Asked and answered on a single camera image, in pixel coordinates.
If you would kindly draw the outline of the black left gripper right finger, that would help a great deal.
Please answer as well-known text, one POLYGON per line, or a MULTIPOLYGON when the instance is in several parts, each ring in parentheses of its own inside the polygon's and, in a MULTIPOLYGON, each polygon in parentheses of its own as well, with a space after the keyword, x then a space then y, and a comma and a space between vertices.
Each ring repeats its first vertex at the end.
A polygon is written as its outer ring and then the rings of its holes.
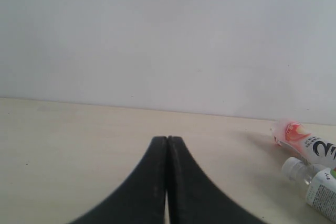
POLYGON ((167 197, 170 223, 259 223, 207 177, 178 136, 168 137, 167 197))

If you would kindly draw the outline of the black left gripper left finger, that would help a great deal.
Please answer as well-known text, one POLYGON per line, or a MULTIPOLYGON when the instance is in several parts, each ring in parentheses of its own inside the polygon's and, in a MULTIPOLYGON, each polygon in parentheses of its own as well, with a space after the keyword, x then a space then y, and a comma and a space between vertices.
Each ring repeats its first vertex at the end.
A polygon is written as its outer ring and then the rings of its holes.
POLYGON ((166 154, 167 137, 154 137, 126 180, 72 223, 165 223, 166 154))

